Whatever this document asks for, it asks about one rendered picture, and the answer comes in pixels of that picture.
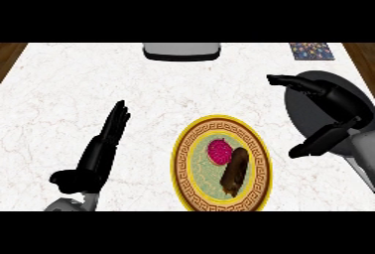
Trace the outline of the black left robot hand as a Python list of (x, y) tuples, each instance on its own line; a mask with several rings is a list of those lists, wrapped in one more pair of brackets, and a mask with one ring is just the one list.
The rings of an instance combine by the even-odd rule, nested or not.
[(77, 168), (58, 171), (50, 176), (50, 183), (59, 187), (62, 193), (100, 192), (128, 118), (130, 113), (120, 100), (106, 116), (100, 132), (89, 142)]

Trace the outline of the yellow patterned plate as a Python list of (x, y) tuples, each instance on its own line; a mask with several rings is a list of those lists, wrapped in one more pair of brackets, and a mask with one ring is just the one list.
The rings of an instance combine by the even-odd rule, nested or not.
[[(216, 165), (207, 154), (213, 140), (226, 139), (236, 148), (250, 153), (250, 163), (238, 195), (223, 192), (220, 179), (227, 164)], [(261, 210), (267, 203), (273, 185), (270, 153), (251, 126), (232, 116), (210, 115), (195, 120), (183, 130), (171, 153), (171, 182), (179, 199), (195, 211)]]

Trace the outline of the pink frosted cupcake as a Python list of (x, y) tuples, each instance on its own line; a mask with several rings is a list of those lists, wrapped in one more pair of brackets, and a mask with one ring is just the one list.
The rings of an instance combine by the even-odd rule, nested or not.
[(233, 149), (224, 138), (216, 139), (210, 142), (207, 154), (211, 162), (216, 165), (223, 166), (232, 161), (232, 153)]

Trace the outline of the dark speckled mat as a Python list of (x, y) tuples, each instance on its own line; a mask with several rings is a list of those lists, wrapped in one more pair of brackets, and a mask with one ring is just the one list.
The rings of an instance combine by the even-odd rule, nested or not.
[(297, 61), (335, 60), (328, 43), (289, 43), (288, 45)]

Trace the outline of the brown pastry roll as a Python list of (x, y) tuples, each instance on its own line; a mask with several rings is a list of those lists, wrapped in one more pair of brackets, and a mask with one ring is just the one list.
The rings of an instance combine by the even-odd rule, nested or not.
[(220, 179), (223, 192), (230, 196), (236, 196), (244, 184), (250, 163), (250, 153), (245, 148), (235, 149), (232, 161), (227, 164), (224, 174)]

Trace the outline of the pale grey appliance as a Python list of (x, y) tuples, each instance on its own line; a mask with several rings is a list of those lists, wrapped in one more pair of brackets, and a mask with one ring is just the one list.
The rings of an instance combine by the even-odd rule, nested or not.
[(155, 61), (199, 62), (220, 56), (219, 43), (145, 43), (143, 55)]

